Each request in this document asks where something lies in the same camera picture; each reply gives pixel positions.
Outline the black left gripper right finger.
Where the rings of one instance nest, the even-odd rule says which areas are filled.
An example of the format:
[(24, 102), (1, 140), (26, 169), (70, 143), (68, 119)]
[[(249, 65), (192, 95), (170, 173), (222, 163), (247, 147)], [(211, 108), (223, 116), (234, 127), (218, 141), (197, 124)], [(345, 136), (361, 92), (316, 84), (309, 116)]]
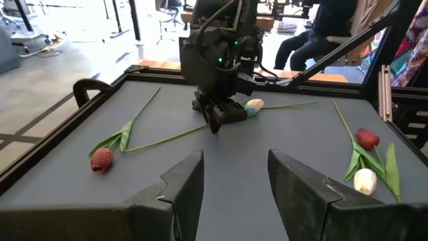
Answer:
[(289, 240), (427, 239), (427, 204), (384, 204), (277, 149), (267, 169)]

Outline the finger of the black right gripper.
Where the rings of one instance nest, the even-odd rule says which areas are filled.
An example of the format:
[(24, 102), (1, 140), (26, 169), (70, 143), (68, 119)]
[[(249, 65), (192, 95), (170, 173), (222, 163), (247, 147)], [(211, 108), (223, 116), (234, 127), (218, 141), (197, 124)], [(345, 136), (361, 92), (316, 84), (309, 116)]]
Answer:
[(209, 99), (201, 90), (194, 92), (195, 99), (192, 101), (192, 109), (200, 112), (205, 122), (211, 127), (211, 104)]
[(210, 97), (206, 98), (204, 111), (207, 117), (207, 123), (213, 134), (217, 134), (221, 128), (221, 124), (218, 121), (218, 107), (219, 104), (215, 99)]

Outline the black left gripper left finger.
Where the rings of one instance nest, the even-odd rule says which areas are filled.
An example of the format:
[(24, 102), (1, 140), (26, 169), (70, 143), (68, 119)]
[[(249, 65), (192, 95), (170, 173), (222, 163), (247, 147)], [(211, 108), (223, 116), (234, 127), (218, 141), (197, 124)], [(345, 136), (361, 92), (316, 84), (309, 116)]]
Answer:
[(2, 240), (194, 240), (204, 193), (196, 150), (158, 181), (115, 204), (1, 209)]

